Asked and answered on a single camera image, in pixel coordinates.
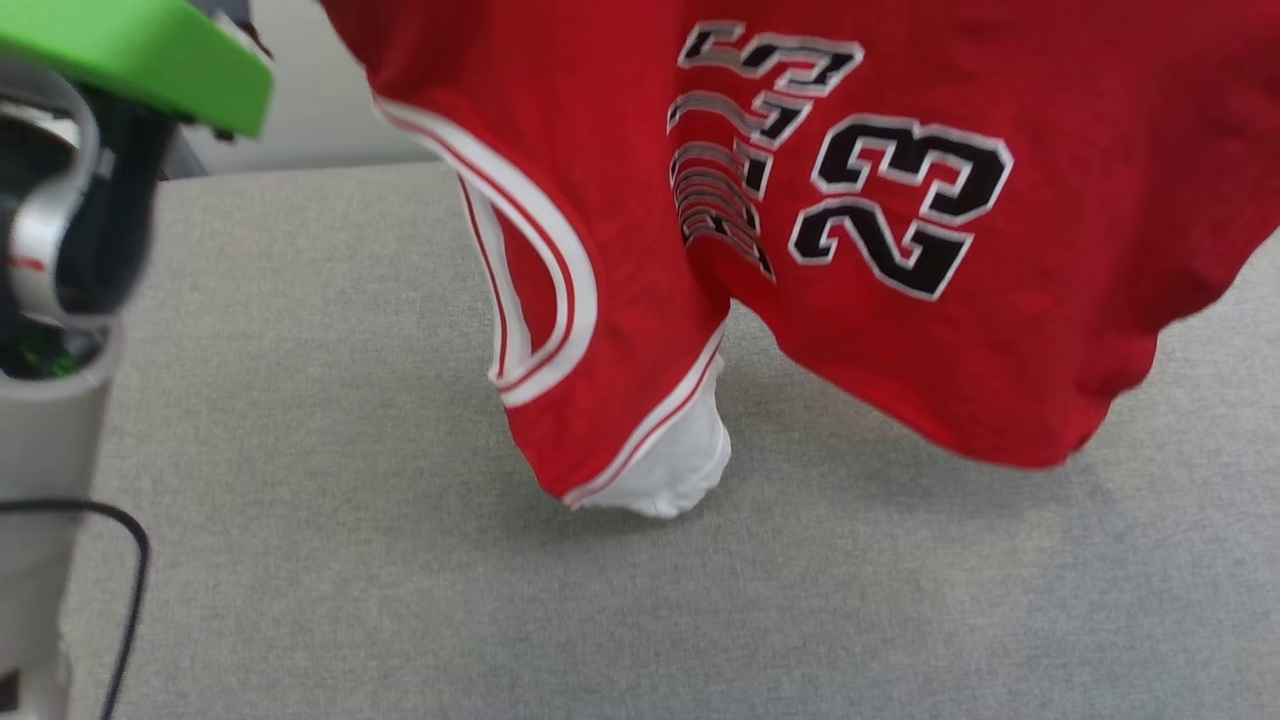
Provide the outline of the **grey fabric sofa cushion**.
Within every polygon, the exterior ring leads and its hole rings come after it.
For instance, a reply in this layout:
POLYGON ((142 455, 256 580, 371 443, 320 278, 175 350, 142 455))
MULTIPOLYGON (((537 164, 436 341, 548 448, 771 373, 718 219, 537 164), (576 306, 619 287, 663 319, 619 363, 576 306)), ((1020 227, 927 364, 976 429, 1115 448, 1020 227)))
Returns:
POLYGON ((97 492, 154 566, 118 720, 1280 720, 1280 238, 1053 473, 733 311, 730 469, 544 496, 435 163, 163 187, 97 492))

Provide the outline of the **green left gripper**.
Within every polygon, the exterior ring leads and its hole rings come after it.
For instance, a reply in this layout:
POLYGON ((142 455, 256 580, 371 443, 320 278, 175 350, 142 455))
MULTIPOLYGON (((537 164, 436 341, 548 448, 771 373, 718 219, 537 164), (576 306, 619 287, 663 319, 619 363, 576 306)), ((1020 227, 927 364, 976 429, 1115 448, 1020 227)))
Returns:
POLYGON ((274 86, 262 58, 189 0, 0 0, 0 58, 247 138, 274 86))

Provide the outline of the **red and white basketball jersey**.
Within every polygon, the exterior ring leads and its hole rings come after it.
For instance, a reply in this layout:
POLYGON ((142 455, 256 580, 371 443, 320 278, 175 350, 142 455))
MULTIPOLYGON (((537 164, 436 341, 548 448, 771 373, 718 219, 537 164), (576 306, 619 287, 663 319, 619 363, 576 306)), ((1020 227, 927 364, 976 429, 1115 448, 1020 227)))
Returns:
POLYGON ((673 518, 732 304, 964 457, 1053 468, 1280 228, 1280 0, 319 0, 456 174, 540 487, 673 518))

